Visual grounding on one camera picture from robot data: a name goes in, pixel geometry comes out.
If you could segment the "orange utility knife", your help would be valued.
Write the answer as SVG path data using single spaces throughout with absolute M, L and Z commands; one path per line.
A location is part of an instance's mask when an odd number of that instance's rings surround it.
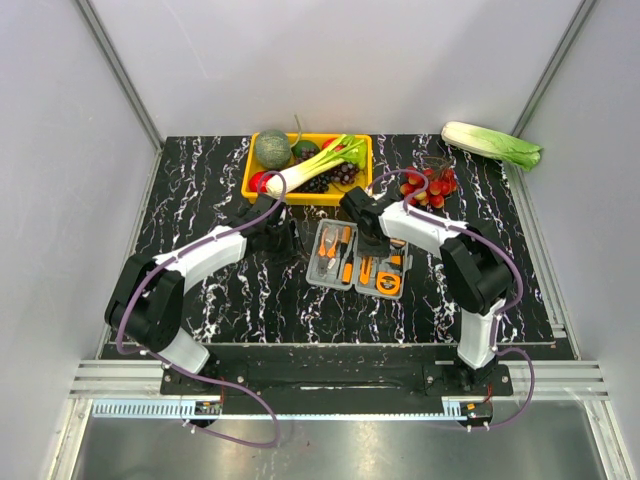
M 363 256 L 361 258 L 358 281 L 360 285 L 366 286 L 370 284 L 373 275 L 373 257 Z

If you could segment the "orange black screwdriver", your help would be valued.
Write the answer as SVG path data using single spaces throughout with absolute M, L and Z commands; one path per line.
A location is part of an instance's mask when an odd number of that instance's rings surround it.
M 341 237 L 339 241 L 338 268 L 341 268 L 346 259 L 346 253 L 351 239 L 351 232 L 352 229 L 350 226 L 342 227 Z
M 348 255 L 345 258 L 344 266 L 342 268 L 340 280 L 341 280 L 341 284 L 345 286 L 350 286 L 352 283 L 354 257 L 355 257 L 354 251 L 355 251 L 355 246 L 352 245 Z

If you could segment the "orange pliers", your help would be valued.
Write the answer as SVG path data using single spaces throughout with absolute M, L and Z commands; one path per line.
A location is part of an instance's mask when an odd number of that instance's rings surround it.
M 325 277 L 337 264 L 337 250 L 340 240 L 339 226 L 328 226 L 322 231 L 320 246 L 317 251 L 316 272 L 320 277 Z

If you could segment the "grey plastic tool case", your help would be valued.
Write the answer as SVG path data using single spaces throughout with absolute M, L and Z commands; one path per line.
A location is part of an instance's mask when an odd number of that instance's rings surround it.
M 325 227 L 328 226 L 339 226 L 341 228 L 342 231 L 342 227 L 343 226 L 350 226 L 352 229 L 351 232 L 351 239 L 350 239 L 350 243 L 347 249 L 347 253 L 346 256 L 349 253 L 349 250 L 351 248 L 352 245 L 355 246 L 355 257 L 354 257 L 354 266 L 353 266 L 353 276 L 352 276 L 352 283 L 350 286 L 345 286 L 341 284 L 341 280 L 340 280 L 340 276 L 342 273 L 342 268 L 344 266 L 341 266 L 341 268 L 338 268 L 338 257 L 339 257 L 339 243 L 338 243 L 338 250 L 337 250 L 337 264 L 329 271 L 329 273 L 325 276 L 325 277 L 320 277 L 317 272 L 316 272 L 316 267 L 317 267 L 317 251 L 318 248 L 320 246 L 320 239 L 321 239 L 321 235 L 322 235 L 322 231 Z M 328 220 L 328 219 L 323 219 L 320 221 L 319 226 L 317 227 L 316 230 L 316 234 L 315 234 L 315 239 L 314 239 L 314 244 L 313 244 L 313 248 L 311 251 L 311 256 L 310 256 L 310 260 L 309 260 L 309 264 L 307 267 L 307 272 L 306 272 L 306 280 L 309 284 L 314 285 L 314 286 L 319 286 L 319 287 L 325 287 L 325 288 L 331 288 L 331 289 L 335 289 L 335 290 L 339 290 L 339 291 L 348 291 L 348 290 L 355 290 L 357 293 L 362 294 L 362 295 L 368 295 L 368 296 L 376 296 L 376 297 L 381 297 L 381 298 L 386 298 L 386 299 L 391 299 L 391 300 L 398 300 L 401 298 L 402 294 L 403 294 L 403 290 L 404 290 L 404 281 L 405 281 L 405 275 L 406 273 L 412 268 L 412 261 L 413 258 L 412 256 L 409 254 L 409 247 L 408 244 L 404 241 L 399 241 L 399 240 L 391 240 L 391 253 L 389 256 L 372 256 L 373 257 L 373 275 L 370 281 L 369 285 L 363 286 L 359 284 L 358 281 L 358 277 L 359 277 L 359 270 L 360 270 L 360 263 L 361 263 L 361 258 L 363 256 L 360 256 L 358 254 L 357 251 L 357 235 L 358 235 L 358 229 L 357 229 L 357 225 L 351 222 L 345 222 L 345 221 L 339 221 L 339 220 Z M 390 263 L 390 258 L 392 255 L 400 255 L 403 257 L 403 264 L 401 267 L 395 267 L 394 265 L 392 265 Z M 376 289 L 376 276 L 377 273 L 380 271 L 385 271 L 385 272 L 393 272 L 396 273 L 398 275 L 400 275 L 403 278 L 403 282 L 402 282 L 402 287 L 400 290 L 400 294 L 396 295 L 396 296 L 385 296 L 380 294 L 377 289 Z

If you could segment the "yellow tape measure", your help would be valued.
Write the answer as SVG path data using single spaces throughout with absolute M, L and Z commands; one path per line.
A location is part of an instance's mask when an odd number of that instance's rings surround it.
M 385 296 L 396 296 L 400 294 L 403 278 L 393 272 L 380 271 L 376 276 L 376 289 Z

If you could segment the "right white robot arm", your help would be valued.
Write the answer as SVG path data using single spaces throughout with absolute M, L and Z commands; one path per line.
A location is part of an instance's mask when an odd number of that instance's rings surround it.
M 400 240 L 440 259 L 447 291 L 461 311 L 449 382 L 469 391 L 488 378 L 497 365 L 502 314 L 523 295 L 518 268 L 488 225 L 444 219 L 395 197 L 374 199 L 360 187 L 342 197 L 340 208 L 358 227 L 365 255 L 384 253 L 391 241 Z

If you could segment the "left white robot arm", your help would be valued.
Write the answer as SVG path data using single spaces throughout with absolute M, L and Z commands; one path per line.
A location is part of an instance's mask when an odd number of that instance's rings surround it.
M 130 256 L 107 304 L 105 323 L 118 341 L 128 337 L 165 363 L 198 374 L 211 354 L 181 326 L 185 294 L 248 256 L 291 252 L 294 237 L 286 204 L 261 194 L 242 214 L 179 249 Z

